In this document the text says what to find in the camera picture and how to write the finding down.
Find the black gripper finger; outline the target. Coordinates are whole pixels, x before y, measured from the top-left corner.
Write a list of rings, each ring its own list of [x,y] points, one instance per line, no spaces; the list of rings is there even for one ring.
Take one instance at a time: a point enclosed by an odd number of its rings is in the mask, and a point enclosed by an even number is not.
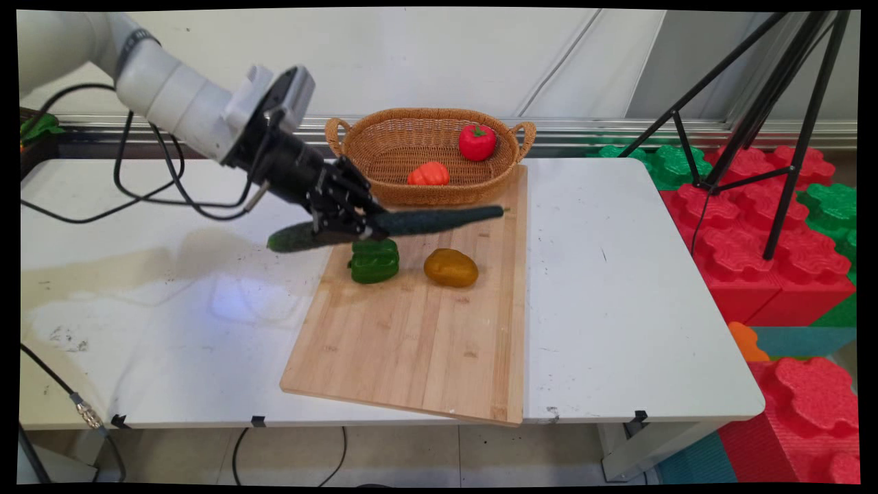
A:
[[[335,199],[333,196],[310,196],[311,223],[307,232],[318,243],[354,243],[373,239],[377,227],[370,215],[377,212],[377,201],[367,199]]]
[[[371,184],[361,174],[360,169],[345,154],[331,163],[325,163],[326,176],[322,181],[322,192],[333,199],[343,209],[361,210],[364,215],[385,213],[385,207],[371,194]]]

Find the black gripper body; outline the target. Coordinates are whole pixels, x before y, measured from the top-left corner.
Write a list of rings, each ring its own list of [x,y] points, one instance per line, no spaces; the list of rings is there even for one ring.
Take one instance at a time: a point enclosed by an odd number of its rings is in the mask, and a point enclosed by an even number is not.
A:
[[[243,169],[248,184],[259,187],[245,203],[246,213],[266,193],[304,207],[311,215],[327,215],[333,210],[321,191],[321,180],[327,177],[323,156],[294,134],[280,130],[276,123],[255,122],[245,126],[226,156],[225,165]]]

